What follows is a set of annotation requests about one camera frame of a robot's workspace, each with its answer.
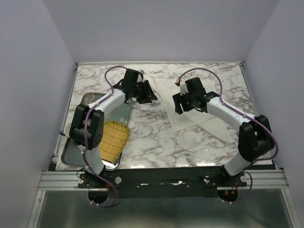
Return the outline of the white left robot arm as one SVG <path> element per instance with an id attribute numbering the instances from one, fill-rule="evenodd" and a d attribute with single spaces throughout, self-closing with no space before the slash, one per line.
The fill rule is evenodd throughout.
<path id="1" fill-rule="evenodd" d="M 125 69 L 125 73 L 118 83 L 112 85 L 107 74 L 116 68 Z M 143 78 L 143 71 L 114 66 L 105 72 L 104 79 L 110 86 L 110 91 L 88 105 L 79 104 L 71 124 L 66 128 L 68 137 L 81 150 L 85 170 L 90 173 L 89 182 L 96 188 L 105 183 L 105 175 L 102 173 L 105 165 L 98 149 L 103 138 L 105 117 L 133 98 L 140 104 L 157 100 L 149 81 Z"/>

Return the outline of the green floral metal tray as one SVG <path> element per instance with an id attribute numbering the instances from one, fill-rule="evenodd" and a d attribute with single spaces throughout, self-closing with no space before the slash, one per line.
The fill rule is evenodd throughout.
<path id="1" fill-rule="evenodd" d="M 76 117 L 73 118 L 68 139 L 64 146 L 61 161 L 65 165 L 72 167 L 84 167 L 84 162 L 81 152 L 86 148 L 84 141 L 84 123 L 80 123 L 80 119 L 86 119 L 87 113 L 90 110 L 88 107 L 90 104 L 95 105 L 99 99 L 106 96 L 101 93 L 86 93 L 80 105 L 76 107 Z M 128 125 L 131 115 L 132 104 L 129 101 L 127 104 L 122 104 L 115 108 L 108 116 L 102 113 L 102 111 L 92 110 L 87 121 L 87 146 L 90 150 L 96 150 L 103 137 L 102 119 L 105 117 L 107 121 L 115 121 Z"/>

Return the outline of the white cup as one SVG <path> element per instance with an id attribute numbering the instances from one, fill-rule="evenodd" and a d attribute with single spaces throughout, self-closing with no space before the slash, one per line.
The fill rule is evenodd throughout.
<path id="1" fill-rule="evenodd" d="M 69 135 L 70 128 L 71 128 L 71 123 L 68 123 L 63 130 L 66 137 L 70 137 L 70 135 Z"/>

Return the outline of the yellow bamboo mat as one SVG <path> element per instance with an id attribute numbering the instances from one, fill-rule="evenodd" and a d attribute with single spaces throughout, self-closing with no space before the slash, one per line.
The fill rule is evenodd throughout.
<path id="1" fill-rule="evenodd" d="M 121 155 L 129 137 L 130 129 L 123 123 L 105 122 L 103 137 L 99 144 L 102 160 L 114 164 Z"/>

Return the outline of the cream cloth napkin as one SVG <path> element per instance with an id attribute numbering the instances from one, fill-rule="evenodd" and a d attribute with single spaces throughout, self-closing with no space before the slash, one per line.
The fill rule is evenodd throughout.
<path id="1" fill-rule="evenodd" d="M 160 96 L 174 131 L 177 132 L 196 125 L 224 143 L 234 142 L 227 130 L 227 125 L 216 116 L 196 110 L 182 114 L 175 112 L 172 96 L 180 93 L 180 88 L 175 85 L 175 80 L 153 76 L 145 76 L 144 79 L 149 81 L 152 90 Z"/>

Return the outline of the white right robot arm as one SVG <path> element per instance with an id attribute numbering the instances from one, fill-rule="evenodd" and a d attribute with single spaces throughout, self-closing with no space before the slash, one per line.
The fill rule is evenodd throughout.
<path id="1" fill-rule="evenodd" d="M 236 175 L 275 147 L 267 117 L 244 114 L 228 105 L 216 92 L 207 92 L 198 77 L 180 85 L 180 91 L 172 98 L 176 113 L 196 109 L 214 115 L 237 131 L 238 153 L 222 166 L 218 175 L 219 182 L 224 186 L 234 183 Z"/>

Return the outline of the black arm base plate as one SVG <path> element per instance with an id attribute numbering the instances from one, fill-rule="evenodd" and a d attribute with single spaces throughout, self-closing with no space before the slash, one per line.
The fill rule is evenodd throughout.
<path id="1" fill-rule="evenodd" d="M 158 169 L 117 169 L 103 174 L 106 179 L 84 172 L 80 189 L 106 192 L 111 198 L 217 197 L 219 191 L 247 186 L 244 173 L 222 176 L 221 167 L 183 167 Z"/>

